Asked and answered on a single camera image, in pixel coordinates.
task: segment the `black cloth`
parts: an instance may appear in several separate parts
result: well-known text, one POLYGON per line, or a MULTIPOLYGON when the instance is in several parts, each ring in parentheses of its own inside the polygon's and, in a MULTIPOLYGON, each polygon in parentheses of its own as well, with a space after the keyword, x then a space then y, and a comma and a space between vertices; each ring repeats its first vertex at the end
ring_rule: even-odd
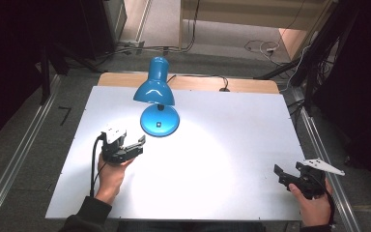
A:
MULTIPOLYGON (((76 215, 66 219, 59 232, 103 232, 104 223, 111 211, 111 206, 96 198, 86 196, 76 215)), ((300 232, 330 232, 329 225, 303 227, 300 232)))

